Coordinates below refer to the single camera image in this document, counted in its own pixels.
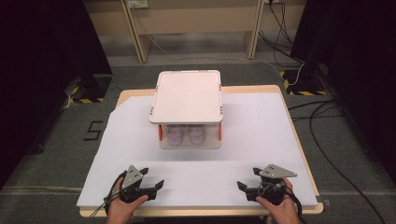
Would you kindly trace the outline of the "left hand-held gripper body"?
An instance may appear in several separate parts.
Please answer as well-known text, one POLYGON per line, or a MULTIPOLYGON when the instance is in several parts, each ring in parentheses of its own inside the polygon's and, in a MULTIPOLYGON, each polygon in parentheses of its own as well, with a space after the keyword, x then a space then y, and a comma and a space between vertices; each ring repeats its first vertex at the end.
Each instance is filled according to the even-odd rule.
POLYGON ((121 184, 119 195, 120 199, 125 203, 132 203, 139 197, 147 195, 149 200, 155 200, 157 191, 142 192, 141 183, 144 175, 141 175, 140 170, 130 165, 125 175, 123 176, 123 183, 121 184))

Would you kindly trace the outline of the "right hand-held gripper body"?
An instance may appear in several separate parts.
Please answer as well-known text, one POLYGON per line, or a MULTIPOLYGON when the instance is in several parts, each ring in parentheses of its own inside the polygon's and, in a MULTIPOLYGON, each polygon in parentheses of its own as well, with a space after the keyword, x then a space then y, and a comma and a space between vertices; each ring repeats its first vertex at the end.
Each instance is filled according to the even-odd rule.
POLYGON ((286 194, 286 184, 283 179, 296 176, 297 174, 290 170, 269 164, 262 169, 260 185, 257 188, 247 187, 247 200, 256 202, 256 198, 260 196, 274 205, 279 205, 286 194))

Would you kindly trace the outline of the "pink child's shoe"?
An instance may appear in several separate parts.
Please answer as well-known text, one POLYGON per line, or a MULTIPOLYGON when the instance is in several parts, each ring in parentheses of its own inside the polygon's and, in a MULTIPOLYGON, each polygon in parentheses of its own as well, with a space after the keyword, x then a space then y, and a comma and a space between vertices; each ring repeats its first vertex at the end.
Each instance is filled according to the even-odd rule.
POLYGON ((167 125, 166 128, 167 142, 170 146, 179 146, 183 141, 183 127, 181 125, 167 125))
POLYGON ((205 126, 190 125, 188 127, 190 141, 195 145, 201 145, 205 141, 205 126))

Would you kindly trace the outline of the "white shoe box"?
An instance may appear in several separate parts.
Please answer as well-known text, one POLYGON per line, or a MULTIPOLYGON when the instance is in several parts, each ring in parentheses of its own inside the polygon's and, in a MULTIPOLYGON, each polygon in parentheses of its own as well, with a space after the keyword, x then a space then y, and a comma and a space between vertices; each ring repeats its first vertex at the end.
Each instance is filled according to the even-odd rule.
POLYGON ((218 70, 164 71, 159 74, 149 121, 158 127, 159 145, 163 149, 215 149, 222 144, 223 106, 221 78, 218 70), (167 125, 183 127, 183 141, 170 146, 167 125), (205 141, 190 141, 188 127, 205 126, 205 141))

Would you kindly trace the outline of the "person's left hand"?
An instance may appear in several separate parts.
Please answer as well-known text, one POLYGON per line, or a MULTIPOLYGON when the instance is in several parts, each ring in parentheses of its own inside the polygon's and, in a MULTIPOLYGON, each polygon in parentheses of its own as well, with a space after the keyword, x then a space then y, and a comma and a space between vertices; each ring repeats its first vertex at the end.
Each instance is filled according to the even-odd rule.
POLYGON ((133 201, 132 203, 125 203, 119 198, 118 190, 123 183, 121 178, 112 194, 110 206, 107 211, 106 224, 127 224, 134 216, 134 211, 149 199, 147 195, 143 195, 133 201))

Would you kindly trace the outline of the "person's right hand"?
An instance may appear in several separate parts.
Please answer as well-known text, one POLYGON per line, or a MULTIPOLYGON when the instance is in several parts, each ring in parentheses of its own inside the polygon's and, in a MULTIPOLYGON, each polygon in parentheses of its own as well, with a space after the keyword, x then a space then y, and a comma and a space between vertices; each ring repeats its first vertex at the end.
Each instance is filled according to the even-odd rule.
POLYGON ((283 181, 286 184, 287 194, 284 195, 281 204, 274 205, 260 196, 256 198, 256 201, 269 211, 268 221, 275 220, 277 224, 301 224, 297 205, 290 197, 292 194, 292 184, 287 178, 284 178, 283 181))

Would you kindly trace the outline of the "black tape floor mark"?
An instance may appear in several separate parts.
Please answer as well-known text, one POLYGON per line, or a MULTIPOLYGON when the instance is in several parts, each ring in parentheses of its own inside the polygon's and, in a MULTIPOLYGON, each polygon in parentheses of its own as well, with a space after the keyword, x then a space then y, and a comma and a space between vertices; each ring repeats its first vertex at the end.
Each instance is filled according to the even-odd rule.
POLYGON ((102 133, 101 125, 104 122, 102 120, 93 120, 90 123, 89 129, 87 131, 87 136, 83 138, 84 141, 96 141, 99 139, 102 133))

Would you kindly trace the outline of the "black stand base, striped tape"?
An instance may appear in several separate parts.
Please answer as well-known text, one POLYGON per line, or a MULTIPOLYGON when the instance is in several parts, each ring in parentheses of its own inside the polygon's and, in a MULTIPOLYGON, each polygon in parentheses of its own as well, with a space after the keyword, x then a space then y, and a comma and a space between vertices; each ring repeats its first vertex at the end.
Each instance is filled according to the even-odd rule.
POLYGON ((316 76, 302 76, 298 70, 283 70, 280 76, 287 94, 305 96, 326 94, 323 84, 316 76))
POLYGON ((111 79, 111 75, 96 74, 90 81, 80 80, 69 94, 69 102, 76 104, 102 103, 111 79))

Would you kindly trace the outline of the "black curtain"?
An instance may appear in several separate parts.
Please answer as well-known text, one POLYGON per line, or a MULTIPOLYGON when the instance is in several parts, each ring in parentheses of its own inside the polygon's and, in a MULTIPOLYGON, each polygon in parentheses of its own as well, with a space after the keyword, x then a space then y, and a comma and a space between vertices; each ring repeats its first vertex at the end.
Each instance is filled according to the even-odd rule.
POLYGON ((72 79, 112 73, 83 0, 0 0, 0 189, 44 139, 72 79))
POLYGON ((292 55, 328 67, 368 152, 396 184, 396 0, 306 0, 292 55))

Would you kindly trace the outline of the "beige wooden desk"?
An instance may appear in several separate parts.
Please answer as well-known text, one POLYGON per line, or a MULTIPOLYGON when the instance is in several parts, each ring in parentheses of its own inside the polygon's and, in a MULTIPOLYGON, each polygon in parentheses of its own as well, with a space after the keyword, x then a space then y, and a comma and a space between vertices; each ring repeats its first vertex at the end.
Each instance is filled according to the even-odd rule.
POLYGON ((274 31, 285 16, 286 28, 300 24, 307 0, 148 0, 131 9, 126 0, 83 0, 96 33, 128 35, 137 60, 148 60, 155 35, 232 33, 243 35, 252 60, 260 31, 274 31))

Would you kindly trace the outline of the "white wall socket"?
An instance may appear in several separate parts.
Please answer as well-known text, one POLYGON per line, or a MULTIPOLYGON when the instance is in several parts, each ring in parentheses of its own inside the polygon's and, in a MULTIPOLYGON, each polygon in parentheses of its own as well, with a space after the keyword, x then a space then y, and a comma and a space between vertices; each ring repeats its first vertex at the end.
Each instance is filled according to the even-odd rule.
POLYGON ((126 0, 126 3, 131 9, 148 8, 148 0, 126 0))

